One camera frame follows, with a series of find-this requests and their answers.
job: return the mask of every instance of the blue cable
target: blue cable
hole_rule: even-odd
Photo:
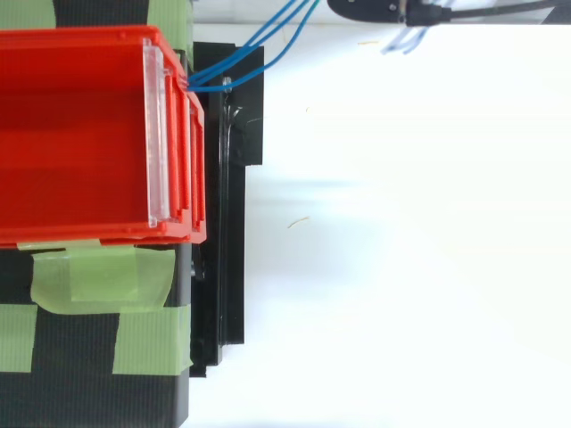
[[[310,2],[310,0],[303,0],[303,2],[299,6],[297,6],[297,8],[295,8],[295,10],[289,16],[287,16],[287,18],[285,18],[279,25],[277,25],[272,31],[270,31],[259,42],[257,42],[254,45],[246,45],[245,47],[240,48],[241,50],[243,50],[243,53],[234,57],[234,58],[232,56],[230,56],[230,58],[227,58],[225,60],[226,64],[224,65],[224,67],[219,67],[216,70],[213,70],[210,73],[208,73],[206,76],[200,77],[197,80],[194,80],[193,78],[191,78],[191,85],[192,86],[200,86],[204,83],[207,83],[208,81],[210,81],[213,78],[216,78],[218,75],[222,74],[224,71],[226,71],[226,70],[230,69],[231,67],[235,66],[236,64],[238,64],[246,56],[251,54],[254,50],[256,50],[258,47],[263,45],[268,39],[272,38],[276,33],[278,33],[278,31],[281,30],[285,25],[287,25],[295,16],[297,16],[297,14],[309,2]]]
[[[305,16],[303,17],[302,22],[300,23],[299,27],[297,28],[297,30],[295,31],[294,36],[292,37],[292,39],[289,41],[289,43],[285,46],[284,50],[272,61],[269,62],[268,64],[264,65],[263,67],[258,68],[257,70],[252,71],[249,74],[246,74],[243,78],[238,79],[235,82],[232,82],[228,85],[224,85],[224,86],[205,86],[205,87],[190,87],[188,90],[191,92],[196,92],[196,93],[201,93],[201,92],[224,92],[227,91],[228,89],[232,89],[234,87],[240,86],[243,83],[255,78],[256,76],[259,76],[260,74],[262,74],[264,71],[266,71],[267,69],[273,67],[274,65],[276,65],[286,54],[287,52],[292,48],[292,46],[295,44],[295,42],[297,41],[297,39],[299,38],[299,36],[301,35],[303,28],[305,27],[305,25],[307,24],[307,22],[310,20],[311,15],[313,14],[313,12],[315,11],[316,7],[318,7],[320,0],[315,0],[315,2],[313,2],[313,4],[311,5],[310,9],[308,10],[308,12],[305,14]]]
[[[251,38],[250,40],[248,40],[244,46],[240,49],[238,49],[236,52],[234,52],[232,55],[230,55],[226,60],[221,61],[217,64],[214,64],[212,66],[210,66],[207,69],[201,70],[200,72],[194,74],[193,76],[191,76],[191,80],[195,80],[197,78],[201,78],[202,76],[205,76],[206,74],[214,71],[214,70],[218,70],[221,69],[223,67],[226,66],[226,64],[230,63],[235,57],[243,54],[244,49],[246,49],[254,40],[256,40],[259,36],[261,36],[268,28],[270,25],[272,25],[274,22],[276,22],[280,16],[282,16],[290,7],[292,7],[292,5],[294,5],[294,3],[297,2],[297,0],[290,0],[289,2],[287,2],[287,4],[282,7],[268,22],[266,22]]]

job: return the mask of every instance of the tape strip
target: tape strip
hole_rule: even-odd
[[[38,250],[59,250],[64,248],[91,248],[101,247],[101,242],[98,239],[91,239],[87,241],[61,241],[54,243],[19,243],[18,250],[20,251],[38,251]]]
[[[0,29],[54,29],[52,0],[0,0]]]
[[[0,305],[0,372],[31,373],[36,305]]]
[[[34,254],[31,298],[59,315],[156,311],[172,286],[175,252],[133,246]]]
[[[190,56],[188,25],[192,24],[192,5],[188,0],[151,0],[148,24],[159,27],[175,50]]]
[[[178,376],[190,360],[190,306],[121,314],[114,375]]]

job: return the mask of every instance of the black panel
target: black panel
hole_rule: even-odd
[[[234,45],[194,44],[200,71],[236,51]],[[224,73],[237,80],[264,63],[260,48]],[[211,82],[222,84],[222,76]],[[222,346],[244,342],[245,167],[262,161],[263,76],[229,94],[200,95],[206,111],[208,239],[194,250],[192,376],[222,360]]]
[[[54,0],[56,27],[145,25],[149,0]]]

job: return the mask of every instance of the white surface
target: white surface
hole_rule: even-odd
[[[453,6],[459,9],[469,9],[487,7],[494,4],[513,4],[514,1],[454,0]],[[287,0],[200,0],[194,2],[194,19],[199,23],[263,23],[276,14],[286,3]],[[488,20],[499,22],[537,22],[542,21],[547,14],[548,12],[520,13]],[[301,13],[293,22],[301,21],[302,17],[303,14]],[[351,21],[333,13],[327,6],[327,0],[321,0],[321,4],[311,16],[311,21],[318,24],[352,24]]]
[[[393,36],[310,27],[267,73],[246,344],[187,427],[571,426],[571,29]]]

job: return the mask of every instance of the red plastic bin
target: red plastic bin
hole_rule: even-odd
[[[153,27],[0,31],[0,245],[204,241],[186,89]]]

